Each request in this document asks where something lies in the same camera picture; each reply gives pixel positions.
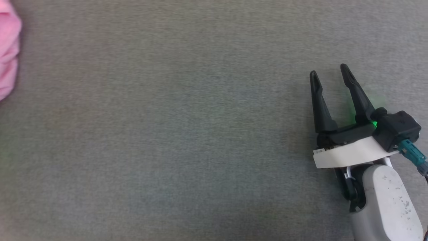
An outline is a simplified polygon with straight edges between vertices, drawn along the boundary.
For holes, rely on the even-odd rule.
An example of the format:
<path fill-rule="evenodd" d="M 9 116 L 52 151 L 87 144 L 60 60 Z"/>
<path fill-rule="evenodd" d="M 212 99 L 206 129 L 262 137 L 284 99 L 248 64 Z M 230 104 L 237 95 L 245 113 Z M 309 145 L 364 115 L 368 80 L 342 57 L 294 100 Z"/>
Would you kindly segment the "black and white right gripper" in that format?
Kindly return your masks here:
<path fill-rule="evenodd" d="M 397 154 L 385 151 L 373 138 L 376 129 L 371 114 L 375 111 L 371 101 L 347 64 L 340 65 L 344 84 L 349 89 L 358 124 L 339 128 L 331 118 L 323 98 L 323 87 L 315 70 L 310 72 L 312 111 L 317 149 L 313 150 L 313 160 L 317 168 L 342 168 L 380 160 Z"/>

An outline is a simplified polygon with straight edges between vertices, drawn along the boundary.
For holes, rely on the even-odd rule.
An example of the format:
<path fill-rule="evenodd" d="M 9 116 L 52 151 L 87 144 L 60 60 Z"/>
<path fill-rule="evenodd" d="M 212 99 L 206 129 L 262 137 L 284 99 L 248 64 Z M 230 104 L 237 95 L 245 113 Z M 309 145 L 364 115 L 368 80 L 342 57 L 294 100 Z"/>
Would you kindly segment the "pink garment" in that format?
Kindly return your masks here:
<path fill-rule="evenodd" d="M 0 0 L 0 101 L 15 87 L 22 20 L 10 0 Z"/>

